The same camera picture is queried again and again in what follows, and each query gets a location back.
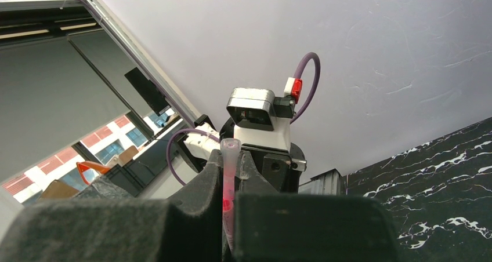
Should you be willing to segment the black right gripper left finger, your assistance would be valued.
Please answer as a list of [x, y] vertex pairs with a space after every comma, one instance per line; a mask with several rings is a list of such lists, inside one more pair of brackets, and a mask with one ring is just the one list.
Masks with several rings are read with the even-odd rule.
[[1, 242], [2, 261], [221, 261], [222, 156], [167, 199], [43, 201]]

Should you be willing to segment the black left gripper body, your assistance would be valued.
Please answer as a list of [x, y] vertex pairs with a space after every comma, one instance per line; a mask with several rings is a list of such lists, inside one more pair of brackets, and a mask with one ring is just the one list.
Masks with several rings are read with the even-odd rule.
[[222, 126], [221, 139], [241, 142], [240, 168], [237, 170], [238, 192], [297, 193], [299, 179], [307, 169], [305, 154], [291, 142], [291, 120], [275, 118], [274, 130], [241, 128], [231, 118]]

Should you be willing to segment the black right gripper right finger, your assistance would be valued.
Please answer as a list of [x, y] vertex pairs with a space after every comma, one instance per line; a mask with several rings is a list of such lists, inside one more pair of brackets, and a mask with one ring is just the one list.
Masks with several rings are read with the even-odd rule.
[[399, 261], [393, 220], [378, 201], [278, 192], [246, 151], [236, 176], [234, 261]]

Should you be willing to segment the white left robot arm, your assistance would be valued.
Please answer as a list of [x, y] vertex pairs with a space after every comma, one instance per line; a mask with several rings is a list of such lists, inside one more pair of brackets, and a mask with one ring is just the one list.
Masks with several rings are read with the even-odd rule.
[[[183, 159], [199, 173], [203, 170], [212, 150], [220, 149], [214, 138], [232, 138], [235, 123], [230, 118], [216, 132], [209, 116], [202, 115], [195, 121], [197, 130], [203, 135], [193, 132], [178, 134], [174, 142], [178, 146]], [[307, 168], [307, 160], [301, 148], [292, 143], [290, 150], [279, 150], [271, 147], [246, 144], [243, 150], [251, 153], [258, 172], [279, 192], [299, 191], [301, 173]]]

